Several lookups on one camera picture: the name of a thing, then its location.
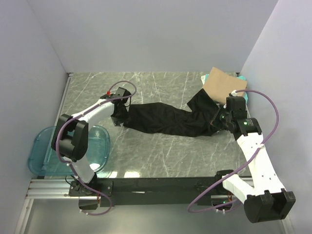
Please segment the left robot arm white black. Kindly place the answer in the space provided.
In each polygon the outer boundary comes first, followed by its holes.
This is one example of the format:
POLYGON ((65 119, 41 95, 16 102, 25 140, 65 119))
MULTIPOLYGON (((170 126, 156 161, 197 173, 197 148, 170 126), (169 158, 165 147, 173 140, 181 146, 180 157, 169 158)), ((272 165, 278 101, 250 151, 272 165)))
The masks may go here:
POLYGON ((115 126, 121 126, 130 116, 126 103, 133 94, 119 87, 115 93, 108 91, 95 104, 73 115, 58 118, 51 147, 61 162, 71 167, 75 178, 81 181, 80 190, 87 196, 98 189, 96 173, 87 160, 90 129, 104 118, 110 117, 115 126))

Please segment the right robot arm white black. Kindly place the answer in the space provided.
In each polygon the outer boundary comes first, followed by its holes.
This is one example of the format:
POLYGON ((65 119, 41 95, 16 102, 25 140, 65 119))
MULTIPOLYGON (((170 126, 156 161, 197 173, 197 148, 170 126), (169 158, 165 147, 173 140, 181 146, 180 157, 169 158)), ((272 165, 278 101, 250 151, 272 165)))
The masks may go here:
POLYGON ((264 145, 258 121, 249 118, 243 97, 229 96, 220 107, 212 125, 230 131, 242 150, 253 179, 253 185, 238 174, 222 174, 214 182, 214 190, 221 195, 231 192, 244 205, 251 223, 283 220, 296 202, 292 191, 287 191, 279 180, 264 145))

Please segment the black t shirt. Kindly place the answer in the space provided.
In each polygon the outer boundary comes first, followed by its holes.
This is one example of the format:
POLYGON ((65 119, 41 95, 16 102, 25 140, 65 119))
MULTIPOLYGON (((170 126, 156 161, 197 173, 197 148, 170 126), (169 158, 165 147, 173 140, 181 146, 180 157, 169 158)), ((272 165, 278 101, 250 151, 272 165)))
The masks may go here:
POLYGON ((187 105, 190 112, 162 102, 131 104, 123 126, 147 134, 183 137, 210 137, 222 130, 211 124, 218 106, 203 89, 187 105))

